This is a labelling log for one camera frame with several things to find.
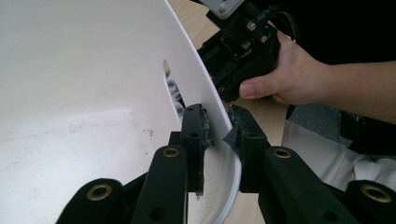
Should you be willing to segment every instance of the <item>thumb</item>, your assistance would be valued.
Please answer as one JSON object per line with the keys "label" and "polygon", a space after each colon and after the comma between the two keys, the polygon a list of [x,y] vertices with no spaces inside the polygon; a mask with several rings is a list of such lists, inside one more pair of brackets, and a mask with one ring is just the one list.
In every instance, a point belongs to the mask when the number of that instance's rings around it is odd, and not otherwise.
{"label": "thumb", "polygon": [[280,91],[274,73],[247,79],[239,86],[239,95],[243,99],[262,98]]}

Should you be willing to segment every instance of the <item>screw hole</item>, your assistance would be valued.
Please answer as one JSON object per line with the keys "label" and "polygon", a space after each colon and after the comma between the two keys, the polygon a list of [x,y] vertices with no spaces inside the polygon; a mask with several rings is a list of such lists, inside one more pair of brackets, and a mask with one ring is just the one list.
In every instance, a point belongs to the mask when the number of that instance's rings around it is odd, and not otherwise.
{"label": "screw hole", "polygon": [[279,148],[273,151],[274,155],[278,156],[279,158],[289,158],[291,156],[290,152],[285,149]]}
{"label": "screw hole", "polygon": [[319,211],[320,215],[329,222],[337,222],[338,221],[338,215],[329,209],[321,209]]}
{"label": "screw hole", "polygon": [[390,203],[392,198],[388,193],[386,193],[381,188],[373,185],[362,185],[361,192],[371,200],[377,201],[379,203]]}
{"label": "screw hole", "polygon": [[165,157],[176,157],[179,153],[180,151],[176,148],[167,148],[163,151]]}
{"label": "screw hole", "polygon": [[156,207],[151,209],[149,212],[149,217],[153,221],[159,221],[164,219],[166,216],[166,210],[163,207]]}
{"label": "screw hole", "polygon": [[91,201],[100,201],[110,195],[111,190],[108,184],[95,185],[87,192],[87,198]]}

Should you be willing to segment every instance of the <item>black mechanical part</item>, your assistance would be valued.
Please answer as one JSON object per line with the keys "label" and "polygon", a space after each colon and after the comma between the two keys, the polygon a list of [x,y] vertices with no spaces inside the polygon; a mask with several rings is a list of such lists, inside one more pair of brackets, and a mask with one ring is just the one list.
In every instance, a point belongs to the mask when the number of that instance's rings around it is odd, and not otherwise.
{"label": "black mechanical part", "polygon": [[204,194],[205,150],[214,145],[209,139],[209,118],[202,105],[190,105],[183,111],[180,145],[188,150],[189,192]]}
{"label": "black mechanical part", "polygon": [[265,149],[267,182],[259,195],[266,223],[359,223],[293,150]]}
{"label": "black mechanical part", "polygon": [[272,9],[276,7],[261,11],[245,2],[226,20],[210,11],[207,13],[220,30],[198,53],[224,102],[239,98],[242,81],[266,75],[276,68],[280,43],[276,29],[268,24],[276,14]]}
{"label": "black mechanical part", "polygon": [[187,151],[166,146],[154,155],[131,223],[187,223]]}
{"label": "black mechanical part", "polygon": [[123,198],[119,181],[104,178],[93,180],[78,190],[57,223],[120,223],[125,211]]}
{"label": "black mechanical part", "polygon": [[396,192],[374,181],[350,182],[344,203],[360,223],[385,224],[396,220]]}
{"label": "black mechanical part", "polygon": [[396,125],[340,112],[341,135],[352,141],[352,151],[366,155],[395,155]]}
{"label": "black mechanical part", "polygon": [[238,154],[242,163],[239,190],[259,193],[262,190],[262,157],[269,147],[267,136],[250,112],[238,105],[229,105],[228,115],[233,128],[223,139]]}
{"label": "black mechanical part", "polygon": [[125,212],[122,216],[120,224],[129,223],[134,215],[134,210],[136,209],[137,201],[140,197],[140,192],[142,191],[143,185],[146,181],[146,176],[148,173],[144,173],[123,187],[123,198],[125,204]]}

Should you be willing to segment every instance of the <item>wooden table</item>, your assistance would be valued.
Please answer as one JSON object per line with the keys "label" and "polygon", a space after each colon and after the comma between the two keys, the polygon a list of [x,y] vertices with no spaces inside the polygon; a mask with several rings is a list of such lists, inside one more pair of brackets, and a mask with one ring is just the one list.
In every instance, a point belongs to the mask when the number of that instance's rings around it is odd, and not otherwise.
{"label": "wooden table", "polygon": [[[219,29],[205,16],[207,7],[190,0],[168,0],[168,2],[196,49]],[[238,99],[232,104],[248,109],[267,135],[269,143],[272,146],[280,146],[288,105],[275,97],[267,100]],[[264,223],[257,200],[257,194],[239,193],[226,223]]]}

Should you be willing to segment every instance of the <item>brass ring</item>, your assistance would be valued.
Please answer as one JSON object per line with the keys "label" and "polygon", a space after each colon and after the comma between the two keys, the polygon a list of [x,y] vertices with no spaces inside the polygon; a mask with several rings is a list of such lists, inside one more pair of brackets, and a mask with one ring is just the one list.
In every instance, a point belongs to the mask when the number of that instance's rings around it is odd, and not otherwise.
{"label": "brass ring", "polygon": [[91,201],[100,201],[105,199],[111,193],[111,186],[108,184],[98,184],[93,186],[87,192],[87,198]]}
{"label": "brass ring", "polygon": [[362,185],[361,192],[366,197],[379,203],[390,203],[392,201],[392,197],[387,192],[373,185]]}
{"label": "brass ring", "polygon": [[180,151],[176,148],[167,148],[163,150],[163,155],[165,157],[176,157],[179,153]]}
{"label": "brass ring", "polygon": [[276,155],[279,158],[290,158],[291,157],[291,153],[283,148],[277,148],[273,151],[273,154]]}

